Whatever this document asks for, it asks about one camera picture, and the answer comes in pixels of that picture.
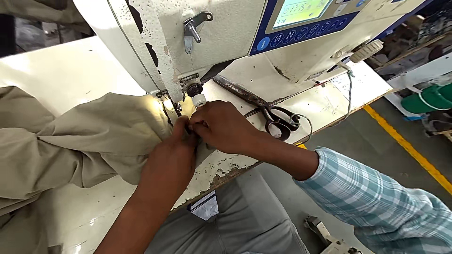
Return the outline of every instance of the human hand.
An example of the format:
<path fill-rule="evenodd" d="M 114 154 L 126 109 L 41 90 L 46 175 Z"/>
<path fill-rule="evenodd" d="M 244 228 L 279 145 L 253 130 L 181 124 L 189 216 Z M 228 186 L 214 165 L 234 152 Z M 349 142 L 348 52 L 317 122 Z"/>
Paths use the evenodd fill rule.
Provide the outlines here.
<path fill-rule="evenodd" d="M 147 193 L 148 187 L 158 184 L 162 196 L 177 200 L 188 186 L 195 172 L 195 134 L 184 136 L 188 117 L 181 116 L 173 128 L 173 135 L 156 145 L 141 171 L 137 190 Z"/>
<path fill-rule="evenodd" d="M 248 155 L 256 140 L 271 138 L 256 129 L 231 102 L 213 101 L 199 107 L 189 121 L 189 128 L 218 150 Z"/>

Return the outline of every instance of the green bucket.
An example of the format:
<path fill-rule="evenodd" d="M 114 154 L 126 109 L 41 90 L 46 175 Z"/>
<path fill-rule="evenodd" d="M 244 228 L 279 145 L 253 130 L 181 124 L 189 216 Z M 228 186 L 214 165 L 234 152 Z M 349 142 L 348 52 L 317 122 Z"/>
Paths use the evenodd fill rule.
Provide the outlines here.
<path fill-rule="evenodd" d="M 452 86 L 451 84 L 443 87 L 432 85 L 423 89 L 420 94 L 403 98 L 400 103 L 404 109 L 415 114 L 446 110 L 452 108 Z"/>

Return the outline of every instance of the beige fabric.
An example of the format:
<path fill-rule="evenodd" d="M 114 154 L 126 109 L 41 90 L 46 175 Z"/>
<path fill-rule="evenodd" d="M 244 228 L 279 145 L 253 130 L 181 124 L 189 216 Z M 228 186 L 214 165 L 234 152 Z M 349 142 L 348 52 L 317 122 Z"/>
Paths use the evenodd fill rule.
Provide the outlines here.
<path fill-rule="evenodd" d="M 0 216 L 0 253 L 48 253 L 46 232 L 31 205 Z"/>
<path fill-rule="evenodd" d="M 6 87 L 0 119 L 0 216 L 66 183 L 89 188 L 119 174 L 138 184 L 148 153 L 172 132 L 148 95 L 106 94 L 54 119 L 34 97 Z M 198 146 L 198 165 L 213 150 Z"/>

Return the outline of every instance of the lcd display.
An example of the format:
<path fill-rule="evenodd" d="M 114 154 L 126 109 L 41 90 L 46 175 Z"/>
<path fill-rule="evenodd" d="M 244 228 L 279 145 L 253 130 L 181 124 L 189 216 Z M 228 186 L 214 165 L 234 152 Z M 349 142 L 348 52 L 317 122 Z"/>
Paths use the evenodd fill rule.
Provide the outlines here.
<path fill-rule="evenodd" d="M 273 29 L 319 18 L 332 0 L 285 0 Z"/>

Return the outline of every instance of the scissors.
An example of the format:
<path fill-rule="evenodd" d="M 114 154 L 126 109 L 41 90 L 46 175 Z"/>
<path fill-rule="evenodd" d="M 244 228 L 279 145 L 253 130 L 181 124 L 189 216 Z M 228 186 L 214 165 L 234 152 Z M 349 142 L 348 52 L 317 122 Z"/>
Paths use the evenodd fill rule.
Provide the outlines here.
<path fill-rule="evenodd" d="M 213 81 L 219 84 L 222 88 L 242 98 L 244 101 L 256 106 L 264 115 L 265 120 L 267 120 L 265 123 L 265 130 L 273 137 L 285 141 L 289 138 L 290 133 L 296 131 L 300 126 L 300 123 L 298 121 L 300 119 L 300 116 L 298 114 L 292 113 L 285 108 L 270 106 L 270 104 L 268 104 L 259 96 L 251 93 L 241 85 L 232 82 L 221 75 L 216 75 L 215 77 L 213 77 Z M 276 115 L 274 111 L 280 111 L 283 114 L 287 115 L 289 122 Z M 279 133 L 276 133 L 275 135 L 272 134 L 270 132 L 271 126 L 279 129 L 281 135 L 279 136 Z"/>

